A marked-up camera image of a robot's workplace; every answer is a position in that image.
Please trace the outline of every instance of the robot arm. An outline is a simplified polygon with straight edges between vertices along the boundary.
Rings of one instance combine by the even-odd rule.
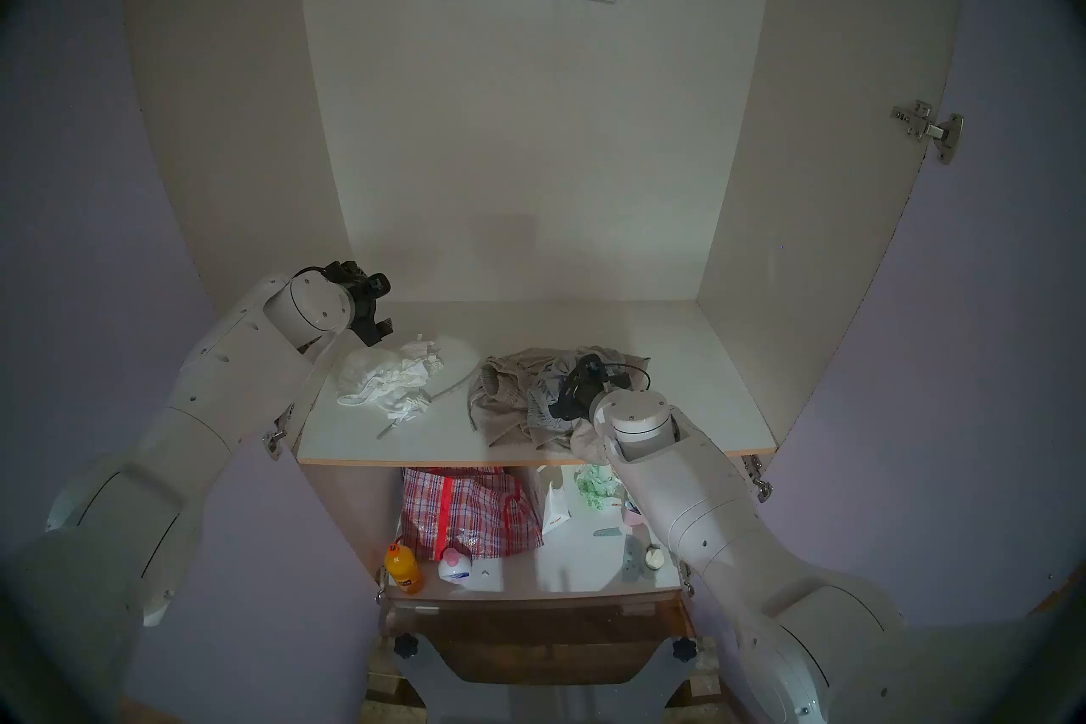
[[[615,472],[657,537],[705,581],[773,721],[822,721],[849,656],[904,626],[874,584],[788,551],[731,461],[655,392],[611,391],[593,411]]]
[[[142,440],[74,479],[46,534],[5,564],[24,617],[99,714],[116,715],[139,625],[159,623],[184,580],[219,473],[289,414],[340,332],[372,345],[392,331],[374,321],[388,290],[353,263],[262,280],[192,348]]]
[[[720,604],[778,724],[982,720],[1048,631],[1044,617],[906,628],[880,587],[788,551],[731,461],[661,394],[599,393],[590,417],[657,537]]]

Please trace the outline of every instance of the white shelf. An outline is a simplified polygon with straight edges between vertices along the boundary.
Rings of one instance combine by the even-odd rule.
[[[773,437],[735,366],[693,301],[389,303],[395,333],[383,344],[396,348],[417,333],[435,341],[445,363],[427,391],[438,394],[470,373],[487,356],[527,347],[572,348],[598,344],[651,357],[653,389],[665,394],[728,455],[772,453]],[[342,358],[362,342],[341,339],[332,365],[305,422],[298,460],[336,466],[456,466],[576,463],[569,453],[531,445],[488,447],[471,429],[463,384],[420,418],[389,425],[371,406],[341,406],[336,380]]]
[[[471,564],[471,575],[464,584],[442,581],[438,577],[438,564],[422,561],[419,564],[426,577],[422,589],[408,596],[393,584],[389,589],[390,598],[411,601],[530,600],[679,588],[679,571],[670,556],[667,556],[661,569],[648,572],[646,576],[637,571],[623,573],[628,537],[632,536],[637,542],[639,561],[644,558],[648,544],[660,545],[659,541],[647,525],[633,529],[623,525],[618,508],[606,511],[590,508],[573,483],[576,467],[555,469],[561,470],[570,519],[544,534],[543,546],[512,558],[476,560]],[[593,535],[595,531],[614,528],[620,529],[621,534],[609,537]]]

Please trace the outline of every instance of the black cable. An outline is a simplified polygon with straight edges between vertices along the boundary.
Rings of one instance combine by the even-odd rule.
[[[648,371],[645,370],[644,368],[639,368],[636,365],[627,365],[624,361],[605,361],[604,363],[604,367],[607,367],[607,368],[630,368],[631,370],[635,370],[635,371],[637,371],[640,373],[644,373],[645,374],[645,379],[648,380],[648,382],[645,384],[645,391],[648,391],[653,386],[653,378],[648,376]]]

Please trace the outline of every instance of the gray clothing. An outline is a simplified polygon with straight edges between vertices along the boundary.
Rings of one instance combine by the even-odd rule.
[[[489,446],[533,443],[536,448],[560,446],[591,463],[607,463],[603,442],[588,420],[557,420],[550,404],[577,359],[595,353],[605,363],[626,363],[647,369],[648,359],[628,356],[607,347],[558,351],[532,347],[509,356],[483,360],[468,392],[468,416],[472,429],[482,432]],[[628,369],[634,388],[645,386],[645,377]]]

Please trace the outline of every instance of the plaid bag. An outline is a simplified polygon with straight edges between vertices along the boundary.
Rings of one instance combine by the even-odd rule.
[[[401,542],[419,560],[446,547],[470,558],[505,558],[543,545],[520,481],[501,467],[404,468]]]

